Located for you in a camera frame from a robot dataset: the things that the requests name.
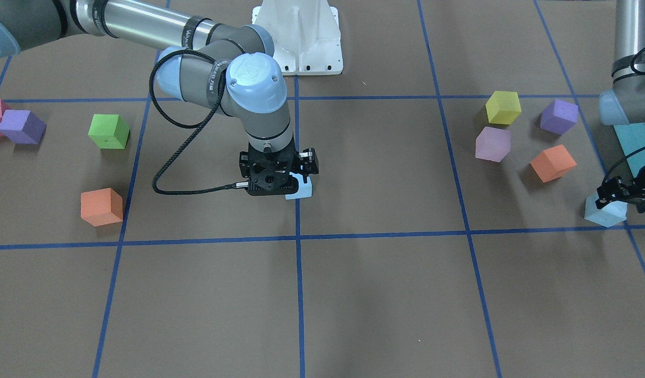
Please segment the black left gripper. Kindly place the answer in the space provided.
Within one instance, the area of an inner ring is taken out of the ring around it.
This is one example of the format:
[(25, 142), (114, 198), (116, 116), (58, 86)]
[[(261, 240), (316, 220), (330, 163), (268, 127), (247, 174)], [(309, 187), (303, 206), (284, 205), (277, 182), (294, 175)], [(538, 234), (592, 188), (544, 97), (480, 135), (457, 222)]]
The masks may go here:
[(603, 209), (608, 204), (622, 202), (633, 204), (637, 213), (645, 212), (645, 165), (639, 170), (631, 184), (625, 184), (618, 175), (606, 178), (597, 188), (596, 208)]

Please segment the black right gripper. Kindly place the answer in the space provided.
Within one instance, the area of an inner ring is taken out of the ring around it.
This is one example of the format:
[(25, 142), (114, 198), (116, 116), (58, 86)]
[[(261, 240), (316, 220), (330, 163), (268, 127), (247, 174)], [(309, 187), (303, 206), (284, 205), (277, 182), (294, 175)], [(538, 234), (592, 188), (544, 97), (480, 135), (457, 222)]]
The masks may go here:
[(294, 144), (288, 144), (277, 152), (260, 152), (253, 146), (240, 153), (239, 183), (250, 196), (293, 194), (298, 191), (298, 182), (291, 173), (316, 175), (319, 173), (318, 156), (314, 148), (298, 152)]

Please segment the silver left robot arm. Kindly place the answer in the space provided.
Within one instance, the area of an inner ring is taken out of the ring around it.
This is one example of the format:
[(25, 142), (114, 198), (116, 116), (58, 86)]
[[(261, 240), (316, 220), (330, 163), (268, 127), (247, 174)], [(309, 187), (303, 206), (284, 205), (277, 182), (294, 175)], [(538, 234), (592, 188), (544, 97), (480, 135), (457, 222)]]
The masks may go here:
[[(645, 123), (645, 1), (616, 2), (616, 36), (611, 69), (612, 88), (599, 96), (601, 124), (627, 128)], [(645, 213), (645, 164), (630, 183), (614, 170), (630, 158), (645, 152), (645, 144), (608, 168), (597, 189), (598, 209), (621, 202)]]

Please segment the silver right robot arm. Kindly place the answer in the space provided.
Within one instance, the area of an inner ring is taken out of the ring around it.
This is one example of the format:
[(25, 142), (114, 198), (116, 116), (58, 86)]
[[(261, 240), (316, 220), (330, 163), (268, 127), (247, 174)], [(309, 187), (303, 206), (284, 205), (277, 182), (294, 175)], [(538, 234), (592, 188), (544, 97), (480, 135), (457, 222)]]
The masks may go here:
[(239, 158), (242, 182), (209, 192), (241, 189), (252, 196), (312, 195), (319, 172), (313, 148), (298, 152), (287, 85), (274, 59), (274, 41), (261, 26), (234, 28), (139, 1), (0, 1), (0, 58), (73, 35), (106, 36), (161, 50), (150, 74), (152, 104), (174, 126), (192, 134), (152, 180), (157, 183), (216, 114), (241, 121), (249, 146)]

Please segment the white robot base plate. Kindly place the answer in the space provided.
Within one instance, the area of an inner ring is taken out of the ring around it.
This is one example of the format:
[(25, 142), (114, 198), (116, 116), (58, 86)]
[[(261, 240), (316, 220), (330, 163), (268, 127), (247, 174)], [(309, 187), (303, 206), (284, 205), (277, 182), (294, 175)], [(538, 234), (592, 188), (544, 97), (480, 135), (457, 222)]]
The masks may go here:
[(336, 7), (327, 1), (263, 1), (252, 23), (274, 41), (273, 57), (282, 74), (339, 75), (344, 69)]

